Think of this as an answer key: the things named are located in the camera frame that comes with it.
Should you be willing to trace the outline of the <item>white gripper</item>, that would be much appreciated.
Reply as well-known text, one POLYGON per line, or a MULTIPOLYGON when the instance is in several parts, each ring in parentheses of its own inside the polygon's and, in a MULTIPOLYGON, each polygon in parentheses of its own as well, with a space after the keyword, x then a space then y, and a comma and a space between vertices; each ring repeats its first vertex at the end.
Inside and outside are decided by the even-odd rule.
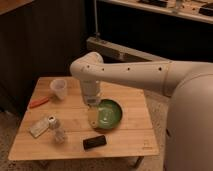
MULTIPOLYGON (((100 101, 100 82, 99 81, 81 81, 81 94, 86 105, 97 106, 100 101)), ((88 122, 92 127, 98 126, 99 111, 97 107, 88 109, 88 122)))

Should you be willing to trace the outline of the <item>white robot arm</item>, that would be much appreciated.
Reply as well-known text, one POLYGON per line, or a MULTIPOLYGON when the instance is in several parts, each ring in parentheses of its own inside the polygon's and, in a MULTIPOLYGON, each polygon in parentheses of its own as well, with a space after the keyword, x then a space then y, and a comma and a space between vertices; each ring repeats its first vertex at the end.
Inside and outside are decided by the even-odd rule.
POLYGON ((170 98, 164 171, 213 171, 213 63, 151 61, 109 64, 90 52, 70 64, 87 105, 100 100, 100 83, 157 92, 170 98))

